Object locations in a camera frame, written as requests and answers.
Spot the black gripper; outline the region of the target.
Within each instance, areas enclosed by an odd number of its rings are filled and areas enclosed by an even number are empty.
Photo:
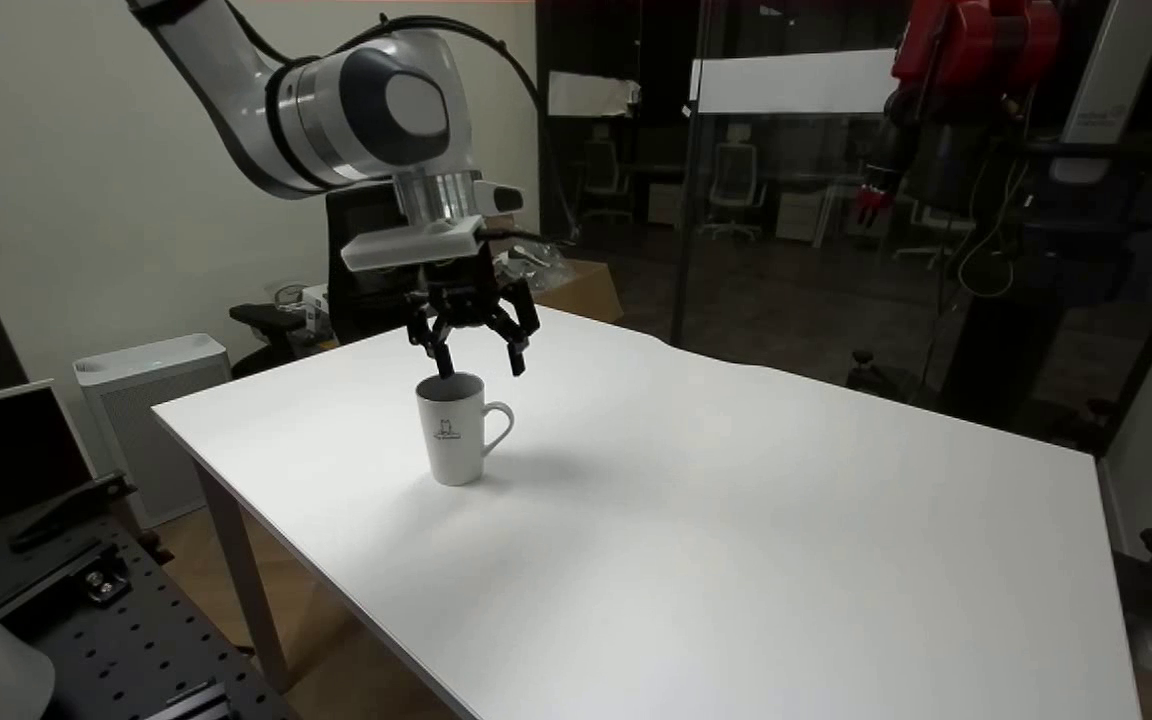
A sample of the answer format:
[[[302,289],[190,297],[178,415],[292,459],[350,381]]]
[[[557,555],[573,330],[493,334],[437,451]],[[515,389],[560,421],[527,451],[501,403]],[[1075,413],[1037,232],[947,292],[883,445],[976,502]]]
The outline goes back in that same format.
[[[420,263],[417,314],[409,317],[409,341],[423,347],[442,378],[453,378],[447,330],[493,330],[509,343],[509,374],[527,370],[527,341],[542,334],[537,306],[527,297],[501,302],[501,276],[493,253]]]

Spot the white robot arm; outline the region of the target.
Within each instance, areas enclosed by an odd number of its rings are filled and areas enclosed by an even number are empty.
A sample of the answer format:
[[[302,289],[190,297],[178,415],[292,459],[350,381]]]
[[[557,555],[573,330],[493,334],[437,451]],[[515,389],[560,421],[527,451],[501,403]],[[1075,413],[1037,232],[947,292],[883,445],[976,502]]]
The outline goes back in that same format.
[[[442,378],[447,338],[493,330],[526,374],[542,314],[493,253],[493,215],[520,194],[489,183],[474,159],[468,96],[442,15],[374,23],[343,50],[281,55],[232,0],[126,0],[211,120],[232,164],[286,202],[382,189],[393,227],[350,237],[354,276],[409,271],[401,330]]]

